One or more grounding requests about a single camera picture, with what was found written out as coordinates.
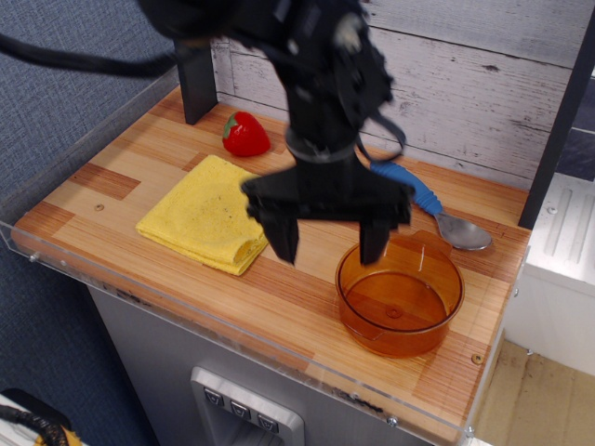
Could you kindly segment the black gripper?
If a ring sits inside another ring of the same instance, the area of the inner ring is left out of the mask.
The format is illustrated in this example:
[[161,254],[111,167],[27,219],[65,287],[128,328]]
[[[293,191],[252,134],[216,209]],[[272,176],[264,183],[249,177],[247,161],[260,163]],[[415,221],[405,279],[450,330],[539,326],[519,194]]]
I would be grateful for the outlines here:
[[360,263],[380,259],[390,232],[411,220],[413,189],[376,174],[351,153],[333,163],[297,161],[292,167],[247,180],[248,214],[261,224],[274,253],[295,264],[298,222],[360,223]]

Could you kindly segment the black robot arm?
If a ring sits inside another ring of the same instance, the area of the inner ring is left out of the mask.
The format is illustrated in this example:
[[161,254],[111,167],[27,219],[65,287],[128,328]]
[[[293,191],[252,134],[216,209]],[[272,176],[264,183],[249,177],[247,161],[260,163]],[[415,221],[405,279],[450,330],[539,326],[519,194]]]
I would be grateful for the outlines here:
[[380,114],[391,76],[371,43],[356,1],[144,1],[162,35],[186,46],[217,36],[260,50],[286,95],[285,133],[294,165],[247,180],[248,214],[275,254],[293,262],[301,219],[355,221],[360,260],[377,262],[390,232],[410,219],[411,188],[385,179],[359,159],[367,120],[400,143],[402,129]]

